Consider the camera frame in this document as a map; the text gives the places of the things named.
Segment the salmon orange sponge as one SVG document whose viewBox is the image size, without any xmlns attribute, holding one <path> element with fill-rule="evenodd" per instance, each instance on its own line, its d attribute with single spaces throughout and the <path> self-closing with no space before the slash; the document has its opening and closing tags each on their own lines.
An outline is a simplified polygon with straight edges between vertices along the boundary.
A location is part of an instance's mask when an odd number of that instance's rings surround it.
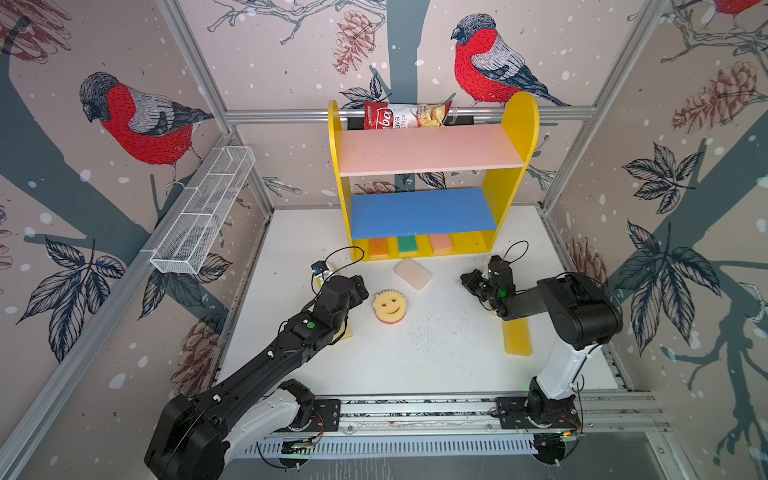
<svg viewBox="0 0 768 480">
<path fill-rule="evenodd" d="M 434 255 L 451 255 L 454 251 L 450 234 L 430 235 L 429 241 Z"/>
</svg>

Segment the smiley face sponge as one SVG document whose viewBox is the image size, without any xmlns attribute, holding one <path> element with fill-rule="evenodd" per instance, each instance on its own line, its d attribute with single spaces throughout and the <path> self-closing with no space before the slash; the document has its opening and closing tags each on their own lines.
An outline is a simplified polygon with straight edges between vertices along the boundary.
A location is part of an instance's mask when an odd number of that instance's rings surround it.
<svg viewBox="0 0 768 480">
<path fill-rule="evenodd" d="M 407 300 L 397 291 L 384 290 L 374 296 L 372 307 L 378 321 L 394 325 L 405 318 Z"/>
</svg>

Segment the orange scrub sponge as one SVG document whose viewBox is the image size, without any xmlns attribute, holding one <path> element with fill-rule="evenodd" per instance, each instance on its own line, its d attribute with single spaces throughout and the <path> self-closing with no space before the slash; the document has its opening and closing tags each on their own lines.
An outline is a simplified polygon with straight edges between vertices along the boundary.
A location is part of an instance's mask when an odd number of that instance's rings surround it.
<svg viewBox="0 0 768 480">
<path fill-rule="evenodd" d="M 370 239 L 368 244 L 368 255 L 370 259 L 387 259 L 389 257 L 388 239 Z"/>
</svg>

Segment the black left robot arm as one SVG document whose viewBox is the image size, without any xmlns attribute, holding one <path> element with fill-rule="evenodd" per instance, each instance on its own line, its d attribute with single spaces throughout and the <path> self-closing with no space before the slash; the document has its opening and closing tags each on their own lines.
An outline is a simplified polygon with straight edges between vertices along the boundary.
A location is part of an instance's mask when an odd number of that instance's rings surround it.
<svg viewBox="0 0 768 480">
<path fill-rule="evenodd" d="M 339 338 L 348 313 L 369 296 L 360 275 L 332 276 L 275 339 L 235 373 L 189 399 L 170 400 L 144 462 L 158 479 L 217 479 L 245 447 L 307 425 L 313 393 L 290 378 Z"/>
</svg>

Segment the green scrub sponge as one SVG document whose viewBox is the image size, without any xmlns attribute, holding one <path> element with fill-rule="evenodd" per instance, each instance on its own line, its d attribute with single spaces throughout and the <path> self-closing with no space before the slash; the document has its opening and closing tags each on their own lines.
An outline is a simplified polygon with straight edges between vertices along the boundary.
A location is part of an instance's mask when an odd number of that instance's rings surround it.
<svg viewBox="0 0 768 480">
<path fill-rule="evenodd" d="M 418 243 L 415 236 L 402 236 L 397 238 L 398 252 L 400 255 L 411 255 L 418 253 Z"/>
</svg>

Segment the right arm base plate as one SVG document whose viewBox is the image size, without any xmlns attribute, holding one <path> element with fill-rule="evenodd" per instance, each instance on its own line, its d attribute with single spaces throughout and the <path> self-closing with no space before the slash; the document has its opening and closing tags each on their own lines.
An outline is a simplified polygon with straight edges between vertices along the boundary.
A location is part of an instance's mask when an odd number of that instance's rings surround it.
<svg viewBox="0 0 768 480">
<path fill-rule="evenodd" d="M 562 400 L 502 396 L 494 403 L 492 416 L 503 430 L 575 430 L 582 426 L 574 396 Z"/>
</svg>

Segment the light pink sponge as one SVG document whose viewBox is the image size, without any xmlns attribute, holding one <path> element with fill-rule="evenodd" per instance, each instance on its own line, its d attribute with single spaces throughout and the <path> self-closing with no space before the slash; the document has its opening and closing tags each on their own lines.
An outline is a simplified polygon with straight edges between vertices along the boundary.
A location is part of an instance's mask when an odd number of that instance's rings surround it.
<svg viewBox="0 0 768 480">
<path fill-rule="evenodd" d="M 413 258 L 401 260 L 394 273 L 416 291 L 423 290 L 432 279 L 432 273 Z"/>
</svg>

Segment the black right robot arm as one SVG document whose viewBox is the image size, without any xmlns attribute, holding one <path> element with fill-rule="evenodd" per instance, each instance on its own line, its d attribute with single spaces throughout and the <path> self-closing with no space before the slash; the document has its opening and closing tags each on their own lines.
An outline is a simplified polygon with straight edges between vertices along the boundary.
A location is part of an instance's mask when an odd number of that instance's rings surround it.
<svg viewBox="0 0 768 480">
<path fill-rule="evenodd" d="M 534 376 L 524 403 L 527 419 L 543 428 L 558 420 L 575 421 L 576 385 L 591 354 L 623 329 L 622 313 L 594 279 L 564 272 L 518 290 L 511 263 L 494 255 L 484 271 L 460 275 L 463 287 L 503 322 L 521 327 L 547 314 L 558 340 L 541 372 Z"/>
</svg>

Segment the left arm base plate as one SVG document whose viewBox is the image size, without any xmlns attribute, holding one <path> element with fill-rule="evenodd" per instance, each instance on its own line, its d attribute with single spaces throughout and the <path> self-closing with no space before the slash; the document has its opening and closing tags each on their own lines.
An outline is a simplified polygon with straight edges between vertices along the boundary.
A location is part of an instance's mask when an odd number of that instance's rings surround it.
<svg viewBox="0 0 768 480">
<path fill-rule="evenodd" d="M 337 432 L 341 419 L 339 399 L 315 399 L 311 404 L 301 404 L 296 418 L 287 430 L 299 433 L 319 434 Z"/>
</svg>

